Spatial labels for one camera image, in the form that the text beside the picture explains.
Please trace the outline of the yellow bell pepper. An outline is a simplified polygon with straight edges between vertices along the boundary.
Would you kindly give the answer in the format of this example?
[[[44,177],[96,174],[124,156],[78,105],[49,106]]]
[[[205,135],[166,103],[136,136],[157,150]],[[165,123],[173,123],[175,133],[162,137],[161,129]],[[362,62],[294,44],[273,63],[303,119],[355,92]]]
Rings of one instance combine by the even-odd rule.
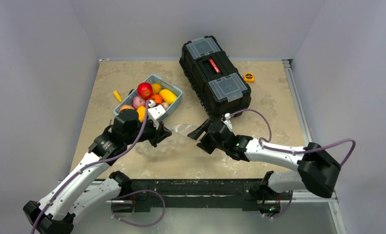
[[[145,108],[145,106],[140,106],[140,107],[138,107],[138,108],[136,109],[136,111],[137,111],[137,113],[138,113],[138,115],[139,115],[139,117],[138,117],[139,121],[140,121],[140,122],[143,122],[144,119],[145,119],[145,116],[146,116],[146,113],[145,113],[146,108]]]

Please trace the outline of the peach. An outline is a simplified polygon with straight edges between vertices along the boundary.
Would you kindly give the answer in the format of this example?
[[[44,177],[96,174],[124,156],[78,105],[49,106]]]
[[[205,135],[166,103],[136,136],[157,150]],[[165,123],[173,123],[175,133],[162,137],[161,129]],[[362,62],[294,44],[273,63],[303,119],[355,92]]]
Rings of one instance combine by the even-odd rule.
[[[118,113],[121,113],[123,110],[134,110],[134,108],[131,105],[122,105],[119,108]]]

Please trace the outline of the red apple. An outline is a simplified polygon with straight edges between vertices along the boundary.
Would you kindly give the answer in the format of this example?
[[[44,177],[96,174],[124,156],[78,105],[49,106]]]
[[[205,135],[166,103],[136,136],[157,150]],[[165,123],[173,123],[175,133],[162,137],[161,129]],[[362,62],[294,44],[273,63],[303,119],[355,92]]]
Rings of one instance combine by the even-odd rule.
[[[148,82],[140,83],[137,87],[137,93],[143,99],[149,99],[153,96],[153,87]]]

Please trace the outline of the polka dot zip bag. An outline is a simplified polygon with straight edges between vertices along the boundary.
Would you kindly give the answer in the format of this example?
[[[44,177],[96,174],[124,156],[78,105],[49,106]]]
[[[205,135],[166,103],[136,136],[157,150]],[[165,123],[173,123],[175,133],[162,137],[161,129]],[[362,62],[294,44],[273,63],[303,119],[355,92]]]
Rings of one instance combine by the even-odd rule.
[[[170,128],[171,136],[165,138],[157,147],[151,146],[148,141],[137,143],[133,149],[140,156],[150,159],[165,158],[172,156],[183,156],[191,152],[198,152],[200,149],[196,146],[197,140],[193,140],[187,135],[198,126],[192,124],[178,124]]]

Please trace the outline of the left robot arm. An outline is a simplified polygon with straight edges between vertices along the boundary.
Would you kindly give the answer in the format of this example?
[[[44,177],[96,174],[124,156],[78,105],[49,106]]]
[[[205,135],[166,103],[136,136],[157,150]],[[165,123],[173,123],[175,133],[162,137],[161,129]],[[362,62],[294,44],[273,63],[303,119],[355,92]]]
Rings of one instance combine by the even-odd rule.
[[[89,190],[88,187],[137,143],[147,140],[156,147],[171,136],[163,124],[166,117],[167,112],[160,105],[141,113],[126,109],[115,116],[56,188],[39,201],[25,204],[23,211],[33,226],[31,233],[69,234],[80,218],[100,204],[126,198],[134,202],[136,194],[150,192],[149,189],[134,190],[133,181],[120,171],[112,172],[96,188]]]

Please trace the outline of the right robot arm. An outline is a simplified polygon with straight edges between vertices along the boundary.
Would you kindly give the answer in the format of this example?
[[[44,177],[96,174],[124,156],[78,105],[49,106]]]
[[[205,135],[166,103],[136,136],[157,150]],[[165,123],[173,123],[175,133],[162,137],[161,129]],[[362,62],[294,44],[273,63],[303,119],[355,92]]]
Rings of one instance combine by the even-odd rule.
[[[261,183],[265,198],[288,190],[308,190],[322,198],[330,198],[340,174],[341,165],[326,150],[314,142],[305,147],[291,147],[260,142],[251,136],[236,135],[223,122],[206,120],[188,137],[199,140],[197,146],[213,153],[219,149],[234,160],[265,162],[287,168],[284,173],[273,172]]]

